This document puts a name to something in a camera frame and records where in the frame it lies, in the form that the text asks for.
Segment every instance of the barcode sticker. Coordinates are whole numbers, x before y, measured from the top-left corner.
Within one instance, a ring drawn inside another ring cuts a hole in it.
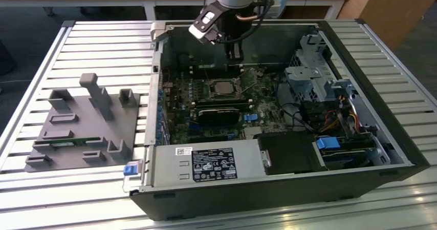
[[[190,155],[192,150],[193,150],[192,147],[177,147],[176,148],[176,156]]]

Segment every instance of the table leg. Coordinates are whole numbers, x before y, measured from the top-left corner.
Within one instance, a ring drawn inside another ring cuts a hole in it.
[[[144,2],[143,4],[147,20],[156,20],[155,2]]]
[[[337,16],[340,14],[341,8],[342,8],[344,0],[333,1],[332,6],[329,6],[325,19],[337,19]]]
[[[45,11],[45,14],[48,16],[55,16],[55,13],[53,13],[53,7],[43,7],[44,11]]]

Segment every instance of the floor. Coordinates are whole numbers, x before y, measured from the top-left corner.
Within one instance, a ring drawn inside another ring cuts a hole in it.
[[[189,19],[192,9],[159,11],[159,19]],[[87,8],[85,15],[79,8],[55,8],[56,16],[48,17],[43,8],[0,8],[0,40],[16,60],[15,70],[0,76],[0,132],[3,132],[29,82],[37,71],[51,43],[65,20],[144,20],[141,7]],[[416,25],[396,55],[418,80],[437,97],[437,3]]]

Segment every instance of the motherboard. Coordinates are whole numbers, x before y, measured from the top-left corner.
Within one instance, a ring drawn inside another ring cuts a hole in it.
[[[233,71],[234,77],[213,78],[197,68],[200,74],[183,72],[164,84],[171,144],[252,139],[288,129],[276,103],[276,73],[258,66]]]

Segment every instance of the green circuit board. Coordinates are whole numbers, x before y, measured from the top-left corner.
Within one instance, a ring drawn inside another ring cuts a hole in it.
[[[222,87],[234,85],[234,94],[212,93],[213,86]],[[272,73],[264,74],[261,67],[245,67],[237,78],[192,80],[179,78],[175,80],[173,89],[169,94],[169,123],[171,144],[185,144],[197,142],[242,140],[252,138],[252,134],[281,132],[286,130],[286,123],[281,116],[274,97],[276,80]],[[193,120],[196,108],[190,107],[192,101],[220,101],[221,99],[244,98],[250,100],[250,111],[240,112],[238,122],[229,127],[200,128]],[[257,115],[253,121],[245,121],[245,115]]]

